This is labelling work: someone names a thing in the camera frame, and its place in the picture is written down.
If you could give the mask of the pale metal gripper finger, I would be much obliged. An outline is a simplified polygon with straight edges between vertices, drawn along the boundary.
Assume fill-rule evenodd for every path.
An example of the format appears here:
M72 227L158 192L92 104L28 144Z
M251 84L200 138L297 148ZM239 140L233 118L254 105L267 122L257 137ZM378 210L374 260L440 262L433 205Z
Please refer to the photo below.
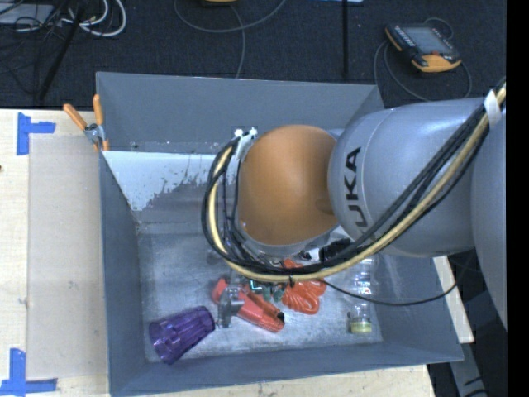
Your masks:
M239 313L244 304L245 300L241 297L241 289L227 286L220 294L217 306L217 326L229 328L231 319Z

